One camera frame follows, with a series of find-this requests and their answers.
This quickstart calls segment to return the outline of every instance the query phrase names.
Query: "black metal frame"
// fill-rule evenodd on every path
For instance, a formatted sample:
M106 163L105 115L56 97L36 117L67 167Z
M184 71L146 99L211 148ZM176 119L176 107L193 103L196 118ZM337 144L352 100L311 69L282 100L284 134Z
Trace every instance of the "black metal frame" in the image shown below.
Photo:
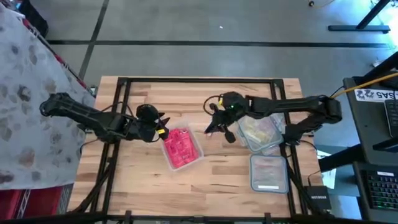
M390 27L385 25L368 26L368 24L379 14L379 12L390 2L390 0L380 0L371 11L356 26L353 25L332 25L328 26L329 31L376 31L387 34Z
M292 218L271 218L269 213L265 213L264 217L253 217L247 220L246 217L175 217L175 216L137 216L131 215L131 211L126 211L125 215L107 215L100 212L96 213L69 213L64 215L54 215L50 217L25 218L20 220L4 220L1 224L77 224L77 223L94 223L103 220L121 221L124 224L132 224L136 220L168 220L177 222L192 223L225 223L233 224L231 220L236 222L262 222L263 224L272 223L305 223L305 224L388 224L383 222L373 222L366 220L349 220L345 218L335 218L332 216L319 215L293 215Z
M118 82L116 85L116 90L114 94L114 99L113 99L113 104L117 103L119 101L119 97L121 94L121 89L123 86L125 86L124 89L124 96L123 96L123 106L121 108L121 113L126 112L126 104L129 99L129 93L131 90L131 83L135 82L179 82L179 83L263 83L263 84L269 84L270 89L271 89L271 97L273 100L277 99L276 95L276 87L279 88L280 90L280 96L282 99L286 99L286 92L285 92L285 86L283 79L256 79L256 78L209 78L209 79L204 79L204 78L118 78ZM117 110L117 105L114 105L112 107L112 111ZM290 124L290 117L288 113L285 113L285 120L286 124ZM97 179L96 179L96 185L101 183L101 179L103 179L104 171L106 170L106 163L109 162L108 168L109 168L109 177L108 181L106 183L106 190L105 190L105 197L104 197L104 202L103 202L103 209L102 212L107 214L108 213L108 208L109 208L109 201L110 201L110 196L111 196L111 190L112 190L112 184L113 184L113 177L114 173L116 170L116 163L118 159L118 152L119 152L119 146L120 142L117 142L114 144L114 149L113 149L113 155L109 159L108 157L108 152L109 152L109 144L104 144L103 148L103 153L101 156L100 164L99 164L99 169L98 169L98 174L97 174ZM294 145L290 147L291 150L291 155L292 155L292 162L293 162L293 168L294 168L294 174L296 178L298 178L299 182L302 183L302 178L301 178L301 173L300 173L300 167L299 167L299 160L297 158L297 151ZM285 151L285 144L281 144L280 147L280 153L282 156L285 158L287 157L286 151ZM91 202L91 208L90 212L95 212L97 209L97 204L98 204L98 195L100 194L99 191L95 192L95 196L92 198ZM287 199L289 203L289 211L290 215L295 215L295 204L294 204L294 198L293 198L293 193L292 193L292 186L289 181L289 192L287 194ZM304 199L302 196L299 194L299 200L300 200L300 207L302 210L302 213L304 215L308 214L307 206L304 202ZM152 220L159 220L161 217L155 217L155 216L148 216L148 218L151 218ZM253 217L207 217L211 219L217 219L217 220L228 220L228 221L235 221L237 222L238 220L245 220L245 221L259 221L258 218L253 218Z

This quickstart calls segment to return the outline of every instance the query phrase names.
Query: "white patterned cloth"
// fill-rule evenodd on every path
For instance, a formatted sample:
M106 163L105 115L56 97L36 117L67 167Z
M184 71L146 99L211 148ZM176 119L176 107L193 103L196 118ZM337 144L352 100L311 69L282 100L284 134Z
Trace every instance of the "white patterned cloth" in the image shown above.
M75 180L84 132L68 118L39 112L41 102L58 92L94 104L40 40L0 4L0 190L42 189Z

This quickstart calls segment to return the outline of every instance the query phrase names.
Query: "sticker with text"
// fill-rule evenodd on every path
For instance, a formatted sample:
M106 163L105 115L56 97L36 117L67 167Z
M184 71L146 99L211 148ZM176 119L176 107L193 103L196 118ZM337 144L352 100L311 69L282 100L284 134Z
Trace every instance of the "sticker with text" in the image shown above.
M378 175L386 175L386 176L389 176L389 177L393 177L394 176L394 174L390 173L390 172L380 172L380 171L378 171L377 174Z
M396 99L398 99L398 91L395 92ZM358 101L383 103L385 100L394 100L394 91L392 90L355 90L355 98Z

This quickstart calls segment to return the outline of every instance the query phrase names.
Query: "concrete floor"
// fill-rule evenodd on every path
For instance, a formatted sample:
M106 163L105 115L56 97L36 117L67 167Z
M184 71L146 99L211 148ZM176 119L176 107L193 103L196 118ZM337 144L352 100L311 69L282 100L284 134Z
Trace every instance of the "concrete floor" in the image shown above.
M357 24L373 6L370 0L336 0L320 9L308 7L306 0L30 1L49 22L48 40L87 40L87 45L53 45L53 48L74 71L80 71L88 85L98 85L102 75L297 77L305 96L329 95L342 85L344 77L364 75L375 60L390 56L398 44L398 17L392 16L398 14L398 8L390 6L372 21L372 24L390 24L389 34L327 30L328 25ZM93 35L104 2L103 22L98 34ZM326 2L315 1L317 6ZM94 45L96 40L377 43L388 46ZM330 149L359 142L348 101L344 96L339 100L344 119L319 130L315 135L317 145Z

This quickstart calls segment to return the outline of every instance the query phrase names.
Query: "red object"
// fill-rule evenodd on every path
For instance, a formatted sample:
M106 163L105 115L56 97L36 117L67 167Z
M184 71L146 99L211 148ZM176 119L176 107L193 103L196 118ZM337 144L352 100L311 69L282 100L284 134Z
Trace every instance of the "red object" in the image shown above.
M29 21L27 19L22 19L22 24L26 26L26 28L29 28Z
M87 88L86 83L83 83L83 81L81 81L80 79L77 78L77 82L83 87L83 88Z
M51 187L31 190L24 218L55 215L62 189L63 187Z
M65 64L65 62L62 60L62 58L61 58L59 55L54 54L54 57L55 57L55 59L57 59L57 61L58 61L59 63Z
M22 193L23 190L0 190L0 220L16 216Z
M187 128L173 129L164 142L170 163L179 168L198 159L198 149Z

